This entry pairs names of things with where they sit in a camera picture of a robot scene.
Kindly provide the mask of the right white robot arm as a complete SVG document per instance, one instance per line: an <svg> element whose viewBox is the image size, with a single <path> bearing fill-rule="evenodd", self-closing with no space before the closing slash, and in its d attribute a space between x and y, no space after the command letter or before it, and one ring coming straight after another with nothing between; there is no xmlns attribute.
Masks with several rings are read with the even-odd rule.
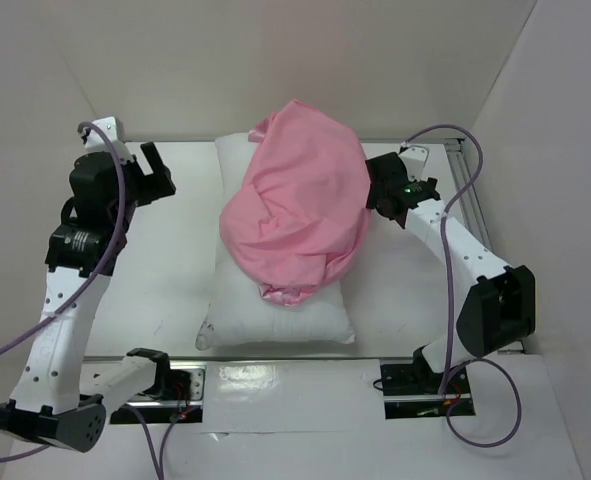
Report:
<svg viewBox="0 0 591 480"><path fill-rule="evenodd" d="M510 266L480 243L448 213L436 179L412 179L399 154L369 159L366 167L368 208L413 234L446 268L446 332L414 352L410 374L419 390L442 393L452 367L534 333L534 274Z"/></svg>

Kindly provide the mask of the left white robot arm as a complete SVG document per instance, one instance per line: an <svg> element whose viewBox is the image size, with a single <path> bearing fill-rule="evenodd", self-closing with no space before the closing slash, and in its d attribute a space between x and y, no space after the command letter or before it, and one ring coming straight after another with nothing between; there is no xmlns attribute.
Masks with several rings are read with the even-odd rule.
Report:
<svg viewBox="0 0 591 480"><path fill-rule="evenodd" d="M132 397L164 397L171 390L169 356L135 348L86 384L82 364L96 312L106 293L136 208L175 194L171 172L152 142L140 147L152 171L135 157L123 165L125 186L108 152L78 158L73 192L49 238L46 294L24 371L0 403L0 432L19 440L86 453L108 417Z"/></svg>

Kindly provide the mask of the pink pillowcase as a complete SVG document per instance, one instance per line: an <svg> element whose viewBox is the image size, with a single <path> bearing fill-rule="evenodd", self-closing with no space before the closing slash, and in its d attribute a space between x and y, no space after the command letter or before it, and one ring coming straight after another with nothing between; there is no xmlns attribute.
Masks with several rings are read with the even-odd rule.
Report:
<svg viewBox="0 0 591 480"><path fill-rule="evenodd" d="M366 238L365 152L349 127L297 100L249 139L257 147L220 238L262 299L296 306L341 279Z"/></svg>

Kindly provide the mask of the white pillow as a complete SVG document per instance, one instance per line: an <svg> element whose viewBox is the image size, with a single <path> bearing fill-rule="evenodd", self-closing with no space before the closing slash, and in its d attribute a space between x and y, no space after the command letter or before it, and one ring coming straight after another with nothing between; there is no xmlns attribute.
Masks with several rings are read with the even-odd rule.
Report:
<svg viewBox="0 0 591 480"><path fill-rule="evenodd" d="M224 207L241 186L257 145L244 134L216 141L224 187ZM339 280L296 306L280 306L261 298L257 284L235 263L219 237L214 295L195 346L214 347L258 342L353 342L355 334L346 312Z"/></svg>

